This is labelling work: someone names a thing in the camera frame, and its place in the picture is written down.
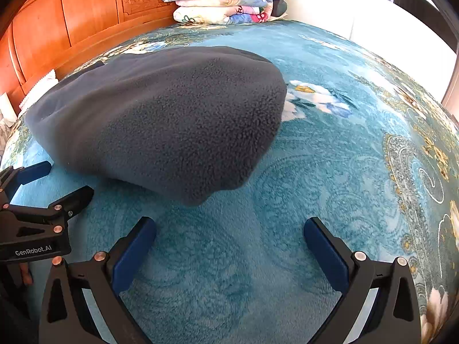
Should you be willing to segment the person's left hand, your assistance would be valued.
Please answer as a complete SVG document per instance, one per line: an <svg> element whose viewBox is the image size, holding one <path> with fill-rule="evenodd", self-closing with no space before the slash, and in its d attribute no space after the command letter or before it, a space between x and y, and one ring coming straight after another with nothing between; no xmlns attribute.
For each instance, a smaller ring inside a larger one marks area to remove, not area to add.
<svg viewBox="0 0 459 344"><path fill-rule="evenodd" d="M23 283L27 286L34 283L34 279L30 273L30 268L28 263L20 263L20 272L22 276Z"/></svg>

